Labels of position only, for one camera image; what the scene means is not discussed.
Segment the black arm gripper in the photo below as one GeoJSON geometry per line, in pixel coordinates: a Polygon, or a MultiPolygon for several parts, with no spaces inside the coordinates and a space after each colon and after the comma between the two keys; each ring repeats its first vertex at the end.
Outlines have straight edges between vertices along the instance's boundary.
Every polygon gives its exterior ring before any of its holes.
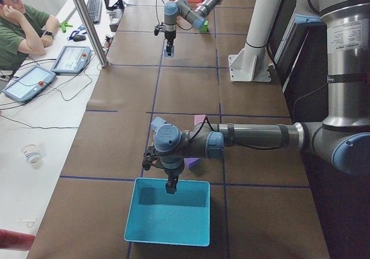
{"type": "Polygon", "coordinates": [[[174,41],[176,38],[176,31],[165,31],[165,39],[168,41],[174,41]]]}

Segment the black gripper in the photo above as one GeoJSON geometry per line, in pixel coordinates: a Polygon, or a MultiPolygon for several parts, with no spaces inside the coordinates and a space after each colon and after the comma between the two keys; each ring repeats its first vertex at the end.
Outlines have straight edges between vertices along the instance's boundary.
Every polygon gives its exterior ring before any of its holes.
{"type": "Polygon", "coordinates": [[[176,186],[177,186],[177,181],[179,180],[179,175],[184,171],[184,163],[181,163],[175,169],[164,168],[164,171],[169,177],[168,181],[165,184],[166,193],[174,194],[177,190],[176,186]]]}

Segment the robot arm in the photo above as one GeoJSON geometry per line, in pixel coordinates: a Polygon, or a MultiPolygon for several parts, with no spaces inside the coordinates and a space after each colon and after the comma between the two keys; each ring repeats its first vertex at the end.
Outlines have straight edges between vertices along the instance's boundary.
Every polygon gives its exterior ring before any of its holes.
{"type": "MultiPolygon", "coordinates": [[[[165,56],[174,55],[178,16],[200,30],[222,1],[205,0],[195,10],[187,0],[165,3],[164,23],[155,30],[155,35],[159,30],[165,34],[165,56]]],[[[245,46],[228,58],[233,82],[262,81],[265,74],[257,74],[257,68],[280,1],[256,0],[245,46]]],[[[293,125],[211,124],[205,117],[191,131],[156,117],[151,123],[154,146],[144,152],[142,168],[163,169],[168,194],[177,190],[184,158],[221,158],[224,147],[233,145],[262,150],[295,146],[349,175],[369,173],[369,0],[297,0],[294,13],[298,25],[327,27],[328,116],[293,125]]]]}
{"type": "MultiPolygon", "coordinates": [[[[164,32],[166,44],[164,56],[172,58],[175,54],[177,18],[186,20],[193,28],[200,30],[206,17],[215,6],[223,0],[204,0],[197,8],[192,8],[188,0],[167,1],[164,4],[164,32]]],[[[163,124],[154,133],[154,145],[160,160],[161,168],[168,175],[165,185],[168,194],[177,190],[179,175],[183,172],[183,159],[187,157],[219,158],[223,153],[224,138],[221,132],[215,131],[205,118],[197,130],[179,131],[172,124],[163,124]]]]}

